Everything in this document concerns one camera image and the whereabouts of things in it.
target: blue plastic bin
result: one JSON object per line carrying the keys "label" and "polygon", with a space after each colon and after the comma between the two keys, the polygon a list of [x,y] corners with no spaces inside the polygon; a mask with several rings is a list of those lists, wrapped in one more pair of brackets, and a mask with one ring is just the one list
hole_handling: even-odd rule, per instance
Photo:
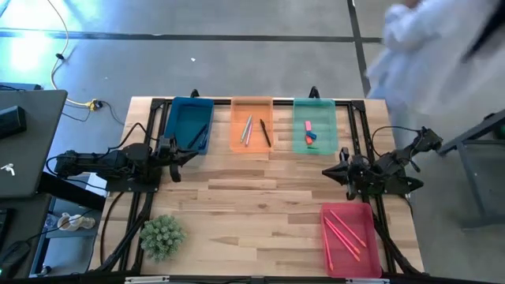
{"label": "blue plastic bin", "polygon": [[[175,135],[180,149],[198,151],[200,155],[207,154],[211,141],[212,118],[214,117],[214,100],[177,97],[172,100],[170,114],[165,128],[165,138]],[[207,125],[196,143],[189,148],[189,144],[198,132]],[[199,148],[202,141],[207,142]]]}

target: wooden table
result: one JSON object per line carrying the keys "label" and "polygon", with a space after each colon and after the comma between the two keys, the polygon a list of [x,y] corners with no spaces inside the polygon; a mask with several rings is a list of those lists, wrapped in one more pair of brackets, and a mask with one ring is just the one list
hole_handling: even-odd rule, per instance
{"label": "wooden table", "polygon": [[[151,100],[132,98],[123,135],[135,122],[147,124]],[[365,105],[371,132],[389,125],[383,101],[365,100]],[[144,255],[143,275],[326,275],[320,207],[325,202],[349,202],[346,187],[321,174],[322,169],[338,163],[338,152],[321,156],[294,154],[293,107],[274,108],[274,151],[237,154],[229,146],[230,106],[215,106],[208,154],[197,156],[181,169],[183,182],[173,183],[166,172],[151,210],[151,218],[175,216],[188,237],[172,260],[154,263]],[[352,151],[346,108],[337,107],[336,115],[339,148]],[[361,148],[365,149],[359,115],[355,116]],[[144,133],[135,129],[126,145],[143,140]],[[378,152],[392,150],[391,131],[377,133],[374,144]],[[105,257],[125,233],[132,196],[125,193],[111,212],[105,233]],[[103,218],[114,197],[112,194],[107,198]],[[422,271],[407,203],[397,196],[386,195],[383,200],[391,238],[412,265]],[[100,237],[96,238],[90,268],[99,266]],[[382,242],[378,237],[377,241],[383,269],[387,270]],[[132,241],[128,268],[133,263],[137,242],[137,238]]]}

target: person's arm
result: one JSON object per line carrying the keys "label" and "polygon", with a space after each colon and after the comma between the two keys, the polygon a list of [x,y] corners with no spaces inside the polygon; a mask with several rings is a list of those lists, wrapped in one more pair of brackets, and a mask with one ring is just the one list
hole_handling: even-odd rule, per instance
{"label": "person's arm", "polygon": [[430,32],[425,23],[433,7],[422,7],[419,5],[421,2],[404,0],[403,4],[393,5],[386,12],[383,30],[386,47],[395,51],[416,50],[429,39]]}

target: blue eraser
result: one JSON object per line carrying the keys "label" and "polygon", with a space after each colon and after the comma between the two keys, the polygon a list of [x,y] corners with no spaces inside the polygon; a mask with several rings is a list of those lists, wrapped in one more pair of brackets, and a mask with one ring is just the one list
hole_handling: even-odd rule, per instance
{"label": "blue eraser", "polygon": [[314,140],[317,138],[317,135],[314,134],[314,133],[312,133],[312,132],[310,132],[310,131],[307,131],[307,136],[309,136],[310,138],[312,138]]}

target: green plastic bin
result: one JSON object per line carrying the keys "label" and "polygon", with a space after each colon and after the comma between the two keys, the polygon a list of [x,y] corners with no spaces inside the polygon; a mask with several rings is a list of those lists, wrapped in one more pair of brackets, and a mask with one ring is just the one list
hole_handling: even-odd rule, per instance
{"label": "green plastic bin", "polygon": [[[317,135],[308,148],[305,122],[310,121]],[[298,154],[331,155],[337,151],[337,117],[333,99],[295,99],[293,103],[293,152]]]}

